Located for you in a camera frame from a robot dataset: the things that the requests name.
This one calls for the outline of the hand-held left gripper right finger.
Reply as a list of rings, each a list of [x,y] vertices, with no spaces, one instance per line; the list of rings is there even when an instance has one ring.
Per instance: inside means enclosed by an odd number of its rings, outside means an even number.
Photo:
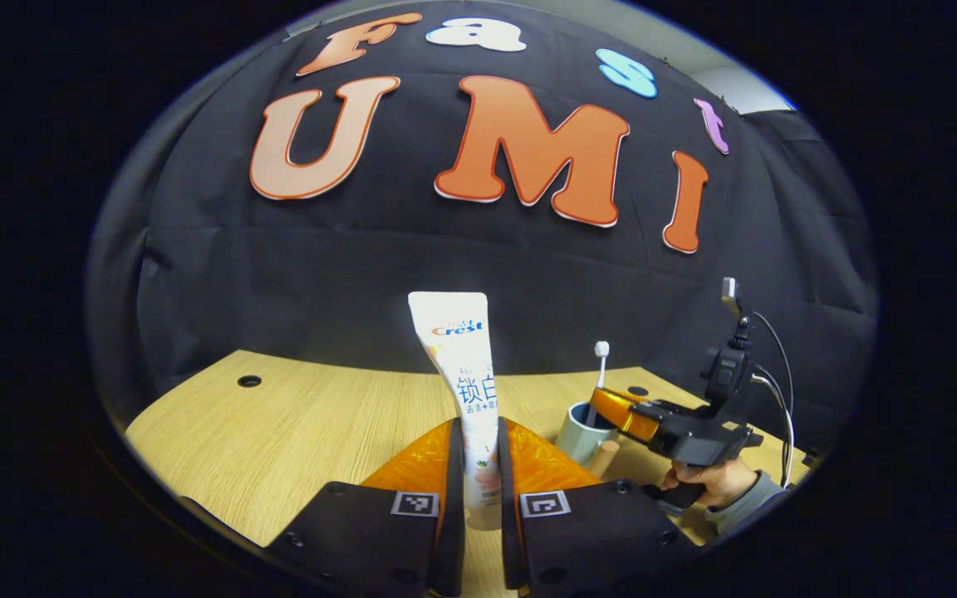
[[[596,479],[508,418],[498,457],[504,579],[521,597],[653,597],[699,555],[638,482]]]

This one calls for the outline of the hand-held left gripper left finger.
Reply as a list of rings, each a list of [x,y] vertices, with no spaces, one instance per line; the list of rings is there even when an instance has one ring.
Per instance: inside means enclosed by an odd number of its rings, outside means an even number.
[[[462,594],[462,421],[422,434],[360,484],[324,484],[267,553],[333,597]]]

